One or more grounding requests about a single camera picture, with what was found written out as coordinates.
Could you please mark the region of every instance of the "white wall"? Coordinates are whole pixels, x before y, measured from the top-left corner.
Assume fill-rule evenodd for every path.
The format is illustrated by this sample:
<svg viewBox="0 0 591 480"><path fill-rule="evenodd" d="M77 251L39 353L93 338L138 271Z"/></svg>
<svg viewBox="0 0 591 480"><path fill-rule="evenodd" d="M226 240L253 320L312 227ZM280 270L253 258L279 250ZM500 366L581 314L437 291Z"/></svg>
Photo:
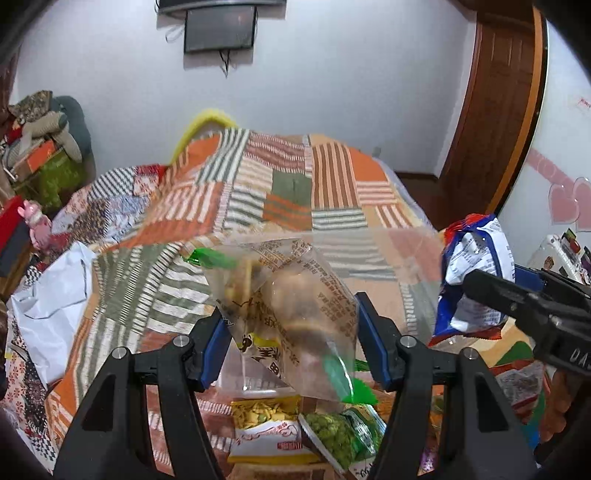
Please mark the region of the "white wall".
<svg viewBox="0 0 591 480"><path fill-rule="evenodd" d="M75 97L99 173L167 162L209 107L433 173L471 28L450 0L288 0L284 20L259 19L252 63L225 79L217 54L183 58L182 37L165 41L151 0L58 0L24 41L12 100L39 89Z"/></svg>
<svg viewBox="0 0 591 480"><path fill-rule="evenodd" d="M476 12L471 10L465 11L465 16L468 18L468 28L466 29L466 37L464 38L464 46L462 52L462 71L459 82L457 83L457 91L455 95L456 103L450 115L447 132L441 145L439 157L435 165L434 174L438 177L441 175L447 154L452 147L453 137L456 135L457 123L460 120L462 107L464 106L464 99L466 98L466 91L468 90L468 81L470 80L470 70L472 69L472 57L474 55L474 43L476 42Z"/></svg>
<svg viewBox="0 0 591 480"><path fill-rule="evenodd" d="M591 178L591 110L577 105L581 98L591 101L591 82L570 47L549 24L546 85L531 146L572 180ZM577 233L581 246L591 248L591 233L576 232L574 223L552 224L549 191L550 182L526 163L499 215L517 263L526 264L546 235L561 235L569 227Z"/></svg>

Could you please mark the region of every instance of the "door frame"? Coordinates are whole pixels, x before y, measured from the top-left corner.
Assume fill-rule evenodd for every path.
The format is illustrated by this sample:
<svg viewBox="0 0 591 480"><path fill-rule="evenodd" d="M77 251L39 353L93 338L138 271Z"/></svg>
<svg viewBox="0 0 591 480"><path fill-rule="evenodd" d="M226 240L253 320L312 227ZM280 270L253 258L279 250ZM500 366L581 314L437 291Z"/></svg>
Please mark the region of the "door frame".
<svg viewBox="0 0 591 480"><path fill-rule="evenodd" d="M532 7L532 10L534 20L533 26L531 24L527 24L526 22L503 17L503 20L519 25L520 27L525 27L528 29L532 29L533 27L534 64L530 92L528 95L527 105L525 108L524 119L521 123L521 128L519 129L517 141L515 143L515 147L513 148L513 152L511 153L511 156L509 158L509 162L507 164L505 172L501 177L501 181L497 185L497 188L491 201L486 207L485 212L487 214L498 213L503 204L505 203L507 197L509 196L511 188L513 187L517 179L517 175L521 169L521 166L523 165L525 156L527 155L527 152L530 148L531 139L534 135L535 126L537 125L538 116L540 114L540 106L545 85L548 47L545 21L543 21L544 19L542 18L540 11L537 8ZM468 85L466 88L466 96L464 98L464 103L462 105L460 118L457 122L456 133L454 134L452 144L450 146L449 152L447 153L446 162L443 165L443 169L441 170L441 175L439 177L440 180L443 180L444 183L446 175L449 173L449 169L452 164L452 158L456 153L458 143L460 142L460 138L466 125L466 118L468 115L468 111L470 109L470 104L472 103L472 95L474 93L476 73L478 70L478 61L480 59L480 47L482 44L482 23L483 21L486 21L486 17L499 18L498 15L481 15L480 13L478 14L478 20L476 23L476 38L474 42L474 53L472 54L472 66L470 68L470 77L468 79Z"/></svg>
<svg viewBox="0 0 591 480"><path fill-rule="evenodd" d="M535 127L538 124L544 87L546 81L546 65L548 59L548 36L546 22L540 11L533 7L534 11L534 68L531 77L530 94L525 107L525 114L517 141L507 168L499 182L491 202L486 208L486 213L498 213L505 204L519 171L523 166L527 152L530 149L531 140L534 136Z"/></svg>

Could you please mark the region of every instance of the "bed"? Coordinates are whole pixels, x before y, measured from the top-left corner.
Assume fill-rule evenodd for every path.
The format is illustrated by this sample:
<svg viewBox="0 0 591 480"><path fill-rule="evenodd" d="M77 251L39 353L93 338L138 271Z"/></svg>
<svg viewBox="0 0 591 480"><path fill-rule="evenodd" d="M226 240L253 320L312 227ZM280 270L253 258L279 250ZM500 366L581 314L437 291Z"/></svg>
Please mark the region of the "bed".
<svg viewBox="0 0 591 480"><path fill-rule="evenodd" d="M47 469L52 470L81 398L114 347L159 348L213 311L202 271L183 257L195 247L221 242L228 232L269 226L344 232L338 244L328 246L335 265L346 261L339 275L352 291L374 292L370 296L379 313L402 319L399 327L408 327L412 322L406 321L421 306L417 280L397 278L392 265L402 261L407 245L420 240L420 280L436 295L442 244L436 236L416 237L417 229L433 230L424 212L387 166L330 138L228 128L190 142L168 167L114 169L76 192L53 224L60 248L48 262L74 241L100 253L93 264L93 294L57 385L43 387L9 312L12 358L0 406ZM359 242L346 234L382 228L402 229L397 238L404 244ZM31 267L21 288L40 275ZM171 473L157 391L149 388L147 399L156 464ZM216 457L230 477L231 398L214 387L197 400Z"/></svg>

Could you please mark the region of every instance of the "pink figurine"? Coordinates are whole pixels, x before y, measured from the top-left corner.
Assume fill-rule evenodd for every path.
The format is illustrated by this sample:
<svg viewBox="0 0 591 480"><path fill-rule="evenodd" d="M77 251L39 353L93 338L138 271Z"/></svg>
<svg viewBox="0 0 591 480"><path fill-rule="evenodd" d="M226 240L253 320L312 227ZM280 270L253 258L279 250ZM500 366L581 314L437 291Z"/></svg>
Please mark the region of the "pink figurine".
<svg viewBox="0 0 591 480"><path fill-rule="evenodd" d="M36 250L46 251L51 242L51 220L43 215L41 206L37 202L23 202L24 208L17 209L18 214L25 219L25 223L31 229L31 243Z"/></svg>

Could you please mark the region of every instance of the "orange box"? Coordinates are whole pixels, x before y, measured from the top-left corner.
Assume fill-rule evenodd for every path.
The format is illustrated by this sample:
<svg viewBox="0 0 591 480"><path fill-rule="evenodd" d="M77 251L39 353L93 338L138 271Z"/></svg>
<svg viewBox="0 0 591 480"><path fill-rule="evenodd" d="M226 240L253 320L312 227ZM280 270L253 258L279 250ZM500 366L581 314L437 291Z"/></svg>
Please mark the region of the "orange box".
<svg viewBox="0 0 591 480"><path fill-rule="evenodd" d="M27 158L27 164L29 165L31 173L40 168L55 152L56 146L53 143L53 140L47 140L33 150Z"/></svg>

